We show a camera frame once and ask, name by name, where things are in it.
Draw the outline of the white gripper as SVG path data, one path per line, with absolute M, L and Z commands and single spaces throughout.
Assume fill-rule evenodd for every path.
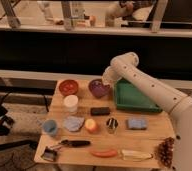
M 110 66 L 108 66 L 102 75 L 102 83 L 104 85 L 112 86 L 114 84 L 113 76 L 114 76 L 114 71 Z

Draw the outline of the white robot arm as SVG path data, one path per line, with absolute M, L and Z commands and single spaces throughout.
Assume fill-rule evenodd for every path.
M 102 75 L 105 85 L 114 85 L 124 78 L 148 96 L 175 122 L 175 141 L 172 165 L 176 171 L 192 171 L 192 97 L 140 71 L 139 57 L 134 52 L 118 55 Z

